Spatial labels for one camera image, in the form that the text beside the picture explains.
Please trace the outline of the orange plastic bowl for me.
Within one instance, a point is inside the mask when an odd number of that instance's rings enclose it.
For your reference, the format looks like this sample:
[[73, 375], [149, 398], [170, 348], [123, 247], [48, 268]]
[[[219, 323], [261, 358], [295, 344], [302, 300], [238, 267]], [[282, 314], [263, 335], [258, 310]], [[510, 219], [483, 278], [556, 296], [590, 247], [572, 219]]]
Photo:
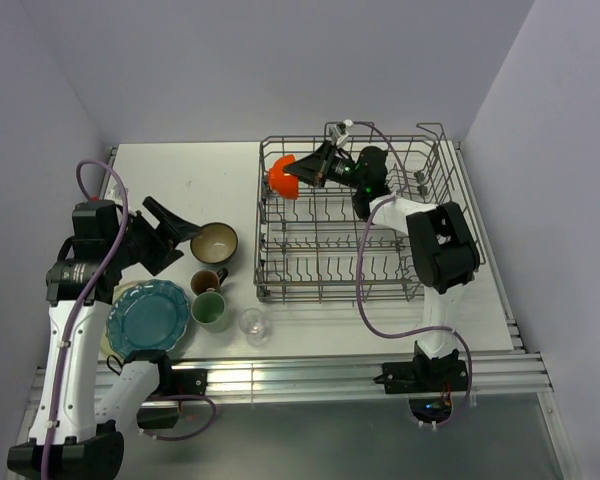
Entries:
[[282, 156], [274, 162], [268, 172], [269, 188], [286, 200], [296, 200], [299, 196], [298, 178], [284, 170], [295, 161], [295, 156], [292, 154]]

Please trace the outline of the blue floral ceramic bowl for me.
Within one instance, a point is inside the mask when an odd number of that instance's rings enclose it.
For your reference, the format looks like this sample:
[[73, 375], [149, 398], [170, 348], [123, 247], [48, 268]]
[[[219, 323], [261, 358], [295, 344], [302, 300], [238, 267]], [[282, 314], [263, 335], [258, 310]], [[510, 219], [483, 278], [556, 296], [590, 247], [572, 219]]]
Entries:
[[198, 261], [215, 265], [231, 259], [238, 245], [238, 235], [231, 226], [212, 222], [204, 225], [199, 234], [190, 241], [190, 250]]

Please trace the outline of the dark brown mug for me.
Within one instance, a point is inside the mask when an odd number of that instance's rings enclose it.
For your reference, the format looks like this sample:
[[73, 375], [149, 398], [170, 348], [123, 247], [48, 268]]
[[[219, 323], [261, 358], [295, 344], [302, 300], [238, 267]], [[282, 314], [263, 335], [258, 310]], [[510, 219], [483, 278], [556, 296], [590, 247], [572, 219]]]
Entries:
[[191, 290], [196, 296], [208, 291], [218, 291], [228, 275], [229, 271], [227, 268], [221, 268], [218, 271], [200, 270], [191, 278]]

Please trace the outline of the green plastic cup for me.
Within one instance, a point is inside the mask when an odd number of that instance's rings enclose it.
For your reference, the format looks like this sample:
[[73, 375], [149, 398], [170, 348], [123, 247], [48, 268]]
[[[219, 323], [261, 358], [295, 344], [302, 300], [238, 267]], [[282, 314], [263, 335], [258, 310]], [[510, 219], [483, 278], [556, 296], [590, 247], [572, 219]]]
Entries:
[[211, 333], [220, 333], [228, 327], [228, 313], [224, 297], [217, 292], [200, 294], [191, 305], [193, 320]]

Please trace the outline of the clear plastic glass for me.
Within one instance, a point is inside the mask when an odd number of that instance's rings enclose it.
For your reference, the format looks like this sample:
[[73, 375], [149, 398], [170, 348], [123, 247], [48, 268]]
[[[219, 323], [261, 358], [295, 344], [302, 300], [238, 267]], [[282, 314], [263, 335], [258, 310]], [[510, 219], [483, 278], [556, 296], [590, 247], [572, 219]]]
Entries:
[[253, 346], [264, 345], [270, 337], [270, 328], [265, 314], [256, 308], [244, 310], [238, 325], [246, 340]]

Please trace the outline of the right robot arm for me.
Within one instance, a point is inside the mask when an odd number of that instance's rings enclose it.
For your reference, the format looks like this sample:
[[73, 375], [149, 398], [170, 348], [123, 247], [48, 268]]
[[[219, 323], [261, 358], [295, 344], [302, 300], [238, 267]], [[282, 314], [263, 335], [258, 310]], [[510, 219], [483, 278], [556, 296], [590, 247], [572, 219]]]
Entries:
[[480, 255], [457, 203], [419, 203], [390, 189], [387, 155], [379, 147], [366, 146], [352, 159], [326, 141], [304, 158], [288, 155], [277, 161], [269, 172], [269, 186], [286, 199], [297, 198], [301, 183], [350, 187], [354, 212], [367, 228], [380, 226], [407, 236], [415, 273], [424, 287], [424, 324], [411, 333], [417, 339], [410, 363], [412, 381], [432, 390], [442, 382], [470, 377], [468, 362], [459, 358], [455, 323]]

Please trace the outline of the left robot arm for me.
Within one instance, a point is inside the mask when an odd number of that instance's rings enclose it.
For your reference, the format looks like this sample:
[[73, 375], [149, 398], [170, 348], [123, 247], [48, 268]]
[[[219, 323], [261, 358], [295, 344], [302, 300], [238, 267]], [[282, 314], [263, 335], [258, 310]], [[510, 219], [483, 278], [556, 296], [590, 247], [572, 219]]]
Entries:
[[27, 479], [114, 478], [123, 432], [142, 404], [175, 390], [167, 352], [137, 347], [95, 400], [100, 338], [123, 270], [141, 264], [157, 275], [182, 257], [178, 245], [201, 231], [152, 197], [143, 205], [156, 226], [126, 203], [91, 199], [74, 207], [73, 234], [46, 275], [50, 346], [42, 397], [27, 440], [7, 457], [8, 469]]

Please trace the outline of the teal scalloped plate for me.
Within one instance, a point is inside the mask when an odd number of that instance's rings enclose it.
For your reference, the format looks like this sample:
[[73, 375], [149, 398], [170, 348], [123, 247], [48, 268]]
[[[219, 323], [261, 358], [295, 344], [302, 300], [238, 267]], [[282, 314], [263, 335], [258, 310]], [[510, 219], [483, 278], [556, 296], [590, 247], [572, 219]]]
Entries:
[[105, 333], [114, 353], [126, 358], [139, 350], [172, 350], [186, 333], [190, 301], [167, 280], [150, 280], [127, 288], [114, 301]]

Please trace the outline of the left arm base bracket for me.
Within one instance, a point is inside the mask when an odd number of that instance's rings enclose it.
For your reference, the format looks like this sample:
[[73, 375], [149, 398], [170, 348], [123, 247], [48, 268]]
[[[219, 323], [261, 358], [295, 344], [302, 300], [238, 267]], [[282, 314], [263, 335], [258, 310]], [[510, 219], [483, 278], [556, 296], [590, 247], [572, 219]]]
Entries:
[[208, 371], [203, 368], [175, 369], [168, 390], [169, 395], [204, 396]]

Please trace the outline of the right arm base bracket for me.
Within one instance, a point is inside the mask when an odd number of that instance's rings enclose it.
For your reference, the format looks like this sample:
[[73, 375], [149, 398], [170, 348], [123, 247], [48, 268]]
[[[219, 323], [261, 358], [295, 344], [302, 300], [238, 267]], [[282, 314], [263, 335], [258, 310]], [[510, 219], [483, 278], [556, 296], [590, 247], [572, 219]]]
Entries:
[[429, 359], [416, 355], [406, 362], [387, 362], [373, 379], [386, 394], [424, 394], [464, 392], [469, 386], [466, 363], [453, 355]]

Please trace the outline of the aluminium extrusion rail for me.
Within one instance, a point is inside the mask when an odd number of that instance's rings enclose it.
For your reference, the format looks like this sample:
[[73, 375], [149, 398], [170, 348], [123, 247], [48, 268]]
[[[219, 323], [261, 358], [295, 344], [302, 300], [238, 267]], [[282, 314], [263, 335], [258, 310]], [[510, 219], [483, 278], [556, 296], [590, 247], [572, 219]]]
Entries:
[[[183, 361], [173, 366], [207, 371], [206, 394], [219, 404], [375, 400], [385, 396], [373, 382], [396, 355], [287, 359]], [[474, 395], [546, 393], [553, 390], [542, 356], [520, 350], [472, 356]]]

